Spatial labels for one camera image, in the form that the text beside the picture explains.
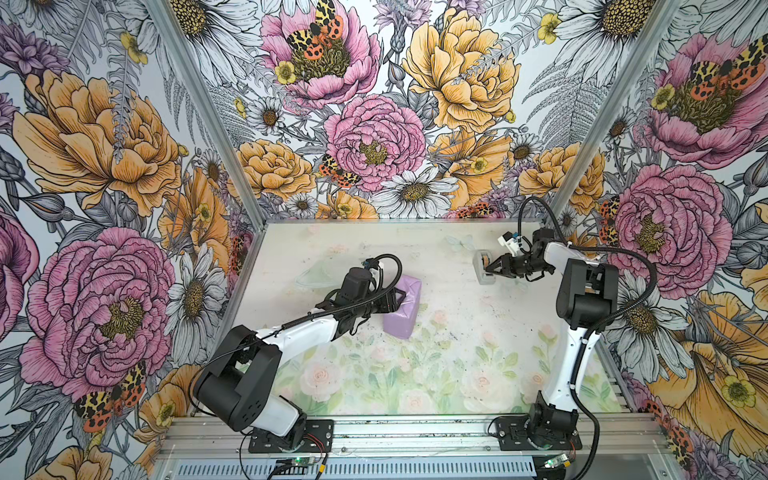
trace purple package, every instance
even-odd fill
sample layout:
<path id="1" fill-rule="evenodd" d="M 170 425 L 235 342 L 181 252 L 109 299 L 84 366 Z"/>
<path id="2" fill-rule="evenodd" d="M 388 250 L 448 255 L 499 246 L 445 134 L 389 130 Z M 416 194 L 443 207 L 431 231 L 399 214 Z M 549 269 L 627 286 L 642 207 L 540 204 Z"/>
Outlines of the purple package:
<path id="1" fill-rule="evenodd" d="M 396 312 L 384 314 L 384 331 L 399 339 L 408 339 L 416 324 L 419 299 L 422 295 L 422 281 L 408 275 L 401 275 L 397 288 L 406 293 L 405 299 Z"/>

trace purple wrapped box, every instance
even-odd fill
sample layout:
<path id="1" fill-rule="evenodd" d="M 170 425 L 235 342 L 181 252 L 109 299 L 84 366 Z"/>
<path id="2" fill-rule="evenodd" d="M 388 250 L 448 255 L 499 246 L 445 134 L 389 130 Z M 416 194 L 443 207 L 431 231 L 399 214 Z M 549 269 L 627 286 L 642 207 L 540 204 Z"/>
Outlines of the purple wrapped box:
<path id="1" fill-rule="evenodd" d="M 399 339 L 408 339 L 416 324 L 419 299 L 422 295 L 422 281 L 408 275 L 401 275 L 397 288 L 406 293 L 405 299 L 396 312 L 384 314 L 384 331 Z"/>

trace floral tabletop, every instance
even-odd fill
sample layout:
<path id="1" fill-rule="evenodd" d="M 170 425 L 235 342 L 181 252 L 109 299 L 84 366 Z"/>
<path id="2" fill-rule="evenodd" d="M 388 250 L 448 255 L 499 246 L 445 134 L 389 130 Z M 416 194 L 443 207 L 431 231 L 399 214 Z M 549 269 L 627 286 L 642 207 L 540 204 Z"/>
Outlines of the floral tabletop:
<path id="1" fill-rule="evenodd" d="M 234 323 L 259 329 L 305 314 L 334 288 L 296 285 L 318 260 L 337 260 L 344 271 L 364 258 L 394 253 L 403 273 L 422 281 L 411 337 L 384 333 L 374 316 L 355 336 L 284 365 L 273 393 L 310 415 L 527 412 L 558 367 L 552 360 L 566 327 L 548 301 L 559 275 L 535 286 L 502 278 L 478 284 L 475 246 L 502 253 L 496 238 L 514 228 L 506 222 L 271 224 Z M 394 269 L 382 266 L 388 283 Z M 596 357 L 582 397 L 596 412 L 621 409 Z"/>

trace floral wall panel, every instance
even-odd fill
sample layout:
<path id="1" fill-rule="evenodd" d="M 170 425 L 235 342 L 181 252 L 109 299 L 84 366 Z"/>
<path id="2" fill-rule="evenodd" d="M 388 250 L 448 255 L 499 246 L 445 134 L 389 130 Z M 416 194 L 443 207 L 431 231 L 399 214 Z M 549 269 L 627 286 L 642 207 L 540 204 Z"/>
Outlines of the floral wall panel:
<path id="1" fill-rule="evenodd" d="M 0 14 L 3 476 L 147 478 L 253 228 L 140 3 Z"/>
<path id="2" fill-rule="evenodd" d="M 687 32 L 668 32 L 605 132 L 603 194 L 587 209 L 574 196 L 559 223 L 656 263 L 653 294 L 605 338 L 687 476 L 768 478 L 768 9 L 689 2 L 675 25 Z M 607 261 L 620 306 L 637 299 L 647 270 Z"/>
<path id="3" fill-rule="evenodd" d="M 171 5 L 268 217 L 502 218 L 559 188 L 654 0 Z"/>

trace mounting plate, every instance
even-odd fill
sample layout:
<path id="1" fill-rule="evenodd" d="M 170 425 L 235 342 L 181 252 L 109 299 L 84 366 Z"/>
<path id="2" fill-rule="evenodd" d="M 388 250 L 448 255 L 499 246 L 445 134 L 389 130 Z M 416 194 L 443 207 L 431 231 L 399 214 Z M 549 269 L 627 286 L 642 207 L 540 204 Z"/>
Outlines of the mounting plate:
<path id="1" fill-rule="evenodd" d="M 528 432 L 525 430 L 528 419 L 528 415 L 505 415 L 494 419 L 493 424 L 496 427 L 500 450 L 503 452 L 542 450 L 537 449 L 528 441 Z M 546 430 L 545 434 L 535 435 L 531 440 L 539 446 L 552 445 L 552 450 L 571 450 L 571 443 L 576 450 L 581 450 L 582 447 L 577 432 L 566 436 L 552 430 Z"/>
<path id="2" fill-rule="evenodd" d="M 323 447 L 325 447 L 326 452 L 331 451 L 331 445 L 333 444 L 333 420 L 307 420 L 305 433 L 314 435 L 315 438 L 323 442 Z M 250 443 L 248 444 L 248 452 L 288 453 L 285 450 L 282 450 L 278 445 L 279 443 L 275 442 L 275 435 L 271 433 L 264 435 L 263 431 L 261 431 L 261 434 L 254 433 L 251 436 Z M 314 442 L 305 439 L 301 442 L 299 448 L 291 453 L 317 453 L 318 451 L 319 449 Z"/>

